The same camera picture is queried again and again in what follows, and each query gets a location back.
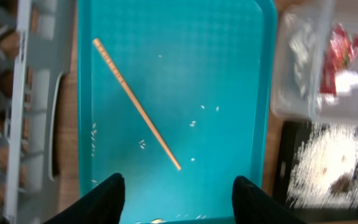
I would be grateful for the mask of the black waste tray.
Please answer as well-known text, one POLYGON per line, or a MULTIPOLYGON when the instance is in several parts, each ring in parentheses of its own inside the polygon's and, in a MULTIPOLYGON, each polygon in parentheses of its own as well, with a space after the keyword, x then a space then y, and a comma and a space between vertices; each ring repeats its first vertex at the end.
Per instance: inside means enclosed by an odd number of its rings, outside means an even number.
POLYGON ((288 198, 288 186, 291 170, 299 162, 295 153, 304 143, 310 142, 313 123, 286 121, 283 124, 273 198, 280 205, 307 223, 344 222, 358 220, 358 208, 295 208, 291 203, 295 199, 288 198))

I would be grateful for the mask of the red snack wrapper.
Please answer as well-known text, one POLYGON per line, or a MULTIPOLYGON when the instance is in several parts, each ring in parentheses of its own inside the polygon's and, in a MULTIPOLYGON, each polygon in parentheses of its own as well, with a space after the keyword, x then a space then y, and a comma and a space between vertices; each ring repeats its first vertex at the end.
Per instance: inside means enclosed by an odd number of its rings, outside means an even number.
POLYGON ((322 95, 348 95, 358 88, 358 73, 350 71, 349 65, 358 60, 358 34, 350 34, 342 24, 332 28, 323 60, 319 92, 322 95))

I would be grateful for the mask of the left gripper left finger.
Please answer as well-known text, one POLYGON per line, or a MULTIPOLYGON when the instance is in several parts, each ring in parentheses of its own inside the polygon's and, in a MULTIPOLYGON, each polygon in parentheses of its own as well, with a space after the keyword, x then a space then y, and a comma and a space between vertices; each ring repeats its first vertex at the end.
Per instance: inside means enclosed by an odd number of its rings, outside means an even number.
POLYGON ((124 203, 124 178, 115 173, 45 224, 119 223, 124 203))

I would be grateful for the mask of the grey plastic dishwasher rack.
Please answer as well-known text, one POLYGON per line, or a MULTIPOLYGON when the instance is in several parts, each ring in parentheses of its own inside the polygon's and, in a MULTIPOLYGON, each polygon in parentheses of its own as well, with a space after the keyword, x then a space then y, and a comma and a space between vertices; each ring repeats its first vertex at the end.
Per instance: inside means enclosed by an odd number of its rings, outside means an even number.
POLYGON ((43 223, 58 212, 55 111, 70 71, 74 1, 0 3, 0 223, 43 223))

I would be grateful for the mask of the clear plastic bin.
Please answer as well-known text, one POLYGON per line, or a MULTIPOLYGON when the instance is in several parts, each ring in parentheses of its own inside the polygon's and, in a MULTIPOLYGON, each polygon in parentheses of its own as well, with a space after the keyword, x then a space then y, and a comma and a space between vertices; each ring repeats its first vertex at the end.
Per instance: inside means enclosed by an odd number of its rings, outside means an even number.
POLYGON ((283 12, 271 109, 358 126, 358 1, 307 1, 283 12))

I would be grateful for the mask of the wooden chopstick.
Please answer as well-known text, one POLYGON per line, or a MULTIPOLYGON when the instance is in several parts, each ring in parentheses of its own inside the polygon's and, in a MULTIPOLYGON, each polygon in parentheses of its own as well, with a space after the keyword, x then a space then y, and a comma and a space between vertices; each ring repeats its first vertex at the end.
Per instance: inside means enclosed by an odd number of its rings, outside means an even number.
POLYGON ((103 58, 103 60, 105 61, 106 65, 109 67, 109 69, 112 72, 112 74, 116 77, 117 81, 122 86, 123 90, 125 91, 125 93, 129 97, 129 99, 134 104, 134 106, 137 109, 137 111, 140 113, 141 117, 144 119, 146 125, 149 127, 149 129, 151 130, 153 135, 156 137, 157 141, 162 146, 162 148, 165 151, 165 153, 167 154, 167 156, 173 162, 174 166, 177 168, 177 170, 181 170, 181 165, 179 164, 179 162, 177 161, 177 159, 175 158, 175 156, 173 155, 173 153, 169 149, 167 143, 165 142, 165 140, 163 139, 162 135, 159 133, 159 131, 157 130, 155 125, 153 124, 152 120, 149 118, 149 116, 146 113, 146 111, 143 109, 142 105, 139 103, 138 99, 135 97, 135 94, 133 94, 132 90, 130 89, 129 85, 125 81, 125 79, 122 76, 122 74, 119 71, 119 69, 117 68, 117 66, 114 63, 113 59, 108 54, 106 48, 104 47, 104 45, 102 44, 100 39, 95 38, 92 41, 92 43, 93 43, 94 47, 96 48, 96 50, 101 55, 101 57, 103 58))

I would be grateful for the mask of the teal plastic tray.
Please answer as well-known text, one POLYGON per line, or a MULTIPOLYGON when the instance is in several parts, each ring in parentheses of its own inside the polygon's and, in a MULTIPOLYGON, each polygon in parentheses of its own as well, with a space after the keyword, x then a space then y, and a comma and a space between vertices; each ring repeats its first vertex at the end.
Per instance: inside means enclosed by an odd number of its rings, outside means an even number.
POLYGON ((272 0, 78 2, 80 192, 122 174, 122 223, 233 223, 232 184, 261 186, 272 0), (99 38, 181 165, 94 47, 99 38))

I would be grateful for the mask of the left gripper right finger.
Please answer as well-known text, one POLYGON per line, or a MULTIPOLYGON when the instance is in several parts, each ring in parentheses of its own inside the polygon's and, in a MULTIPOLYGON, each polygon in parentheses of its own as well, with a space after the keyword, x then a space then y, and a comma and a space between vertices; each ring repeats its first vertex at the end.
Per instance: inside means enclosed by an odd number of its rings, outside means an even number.
POLYGON ((234 180, 232 208, 237 224, 305 224, 244 176, 234 180))

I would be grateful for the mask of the rice and food leftovers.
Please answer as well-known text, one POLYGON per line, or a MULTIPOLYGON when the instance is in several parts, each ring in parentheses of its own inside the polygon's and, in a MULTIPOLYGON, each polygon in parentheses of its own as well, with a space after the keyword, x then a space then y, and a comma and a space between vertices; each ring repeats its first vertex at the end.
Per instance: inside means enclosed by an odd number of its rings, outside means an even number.
POLYGON ((358 209, 358 127, 313 123, 297 146, 290 208, 358 209))

